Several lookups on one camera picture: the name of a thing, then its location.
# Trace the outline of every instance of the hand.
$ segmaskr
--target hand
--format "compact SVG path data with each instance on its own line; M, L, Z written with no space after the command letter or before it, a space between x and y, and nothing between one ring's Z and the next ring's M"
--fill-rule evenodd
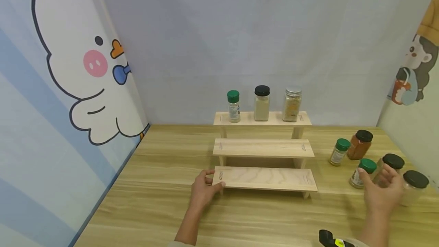
M407 89L405 87L402 87L401 89L399 89L398 91L396 91L395 94L395 100L397 102L401 102L402 100L402 96L405 94L405 92L407 91Z
M374 184L369 174L358 168L359 177L364 183L364 201L367 213L379 214L386 218L395 209L404 194L404 179L392 167L384 164L384 169L378 175L380 183L387 188L381 188Z
M204 208L211 202L213 196L224 189L226 183L221 183L212 186L212 179L206 178L206 175L211 175L215 170L203 170L195 178L192 184L191 201L189 207L196 210L204 210Z

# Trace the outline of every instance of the glass spice jar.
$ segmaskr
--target glass spice jar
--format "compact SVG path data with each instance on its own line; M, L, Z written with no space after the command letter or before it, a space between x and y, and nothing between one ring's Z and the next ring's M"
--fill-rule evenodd
M409 170L402 175L404 178L404 195L399 204L402 206L410 206L417 201L430 181L420 172Z
M255 121L266 122L268 120L270 107L270 88L259 85L255 88Z
M347 152L350 160L359 160L364 157L372 145L373 134L366 130L358 130L351 138L351 146Z
M286 88L284 109L282 111L282 120L284 122L297 122L300 103L301 88L299 86L291 86Z
M241 120L239 111L239 92L231 90L227 93L227 101L229 102L229 121L231 123L238 123Z
M349 140L344 138L339 138L335 143L334 150L329 158L329 163L334 166L340 166L341 160L343 160L344 155L346 155L347 150L349 149L351 143Z
M384 164L387 164L388 166L392 167L399 174L402 167L404 167L405 161L401 157L395 154L385 154L384 157L378 160L377 169L372 174L372 178L373 178L373 183L377 184L380 187L385 187L385 185L381 183L379 176L381 171L384 169Z
M370 160L369 158L362 158L359 161L358 168L364 169L364 171L366 171L370 175L376 170L377 165L375 162L373 162L373 160ZM349 178L349 184L356 189L363 189L364 183L363 180L359 178L358 168L355 169L352 177Z

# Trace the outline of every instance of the wooden spice rack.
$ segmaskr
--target wooden spice rack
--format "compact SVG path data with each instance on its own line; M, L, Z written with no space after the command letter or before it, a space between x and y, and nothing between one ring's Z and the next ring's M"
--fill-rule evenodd
M297 122L284 122L281 112L269 112L268 121L257 122L254 112L240 112L241 120L231 123L228 112L216 112L213 122L219 126L221 138L215 139L213 156L219 157L220 166L215 167L213 183L224 181L226 188L266 189L298 191L304 198L317 192L317 185L310 169L305 169L306 160L314 157L308 140L302 135L306 126L311 126L308 114L299 112ZM227 138L227 126L291 126L291 140L266 140ZM228 157L291 158L295 168L232 167L226 166Z

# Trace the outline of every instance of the finger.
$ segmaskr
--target finger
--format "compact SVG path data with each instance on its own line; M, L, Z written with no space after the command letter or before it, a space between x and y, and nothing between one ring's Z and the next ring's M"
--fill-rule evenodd
M402 178L402 175L396 173L396 175L392 177L389 187L402 188L403 186L404 186L404 178Z
M390 181L386 178L383 177L382 175L379 176L379 186L386 188L389 187L390 185Z
M389 172L387 172L387 171L384 170L384 169L381 171L380 176L381 176L383 179L389 181L389 183L390 183L390 181L392 181L392 175L389 174Z
M395 171L392 167L390 167L387 164L384 164L383 170L387 171L390 175L390 177L398 176L398 172Z
M215 170L203 170L200 172L199 176L205 177L206 175L211 175L215 172Z
M212 185L213 180L211 178L204 178L206 184Z
M358 168L359 178L363 181L364 187L369 188L375 186L370 179L370 175L362 168Z
M226 183L224 181L217 183L215 185L213 185L212 187L209 187L210 191L213 192L213 194L221 191L222 189L224 189L224 187L226 186Z

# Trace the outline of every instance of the wooden table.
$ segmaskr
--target wooden table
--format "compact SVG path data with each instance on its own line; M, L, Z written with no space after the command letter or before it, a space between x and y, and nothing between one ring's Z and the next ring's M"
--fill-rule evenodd
M205 212L197 246L317 247L318 230L355 237L363 225L363 190L348 178L358 161L344 158L334 167L327 160L337 138L350 139L359 127L317 127L304 131L315 158L307 162L318 192L304 200L299 192L225 189ZM404 157L379 128L370 130L367 157L388 152ZM291 129L228 128L230 137L291 138ZM107 197L79 238L76 247L166 246L184 216L191 184L201 169L219 165L210 156L219 131L213 126L153 125ZM406 168L413 168L407 162ZM439 195L432 187L412 207L398 207L391 223L390 246L438 246Z

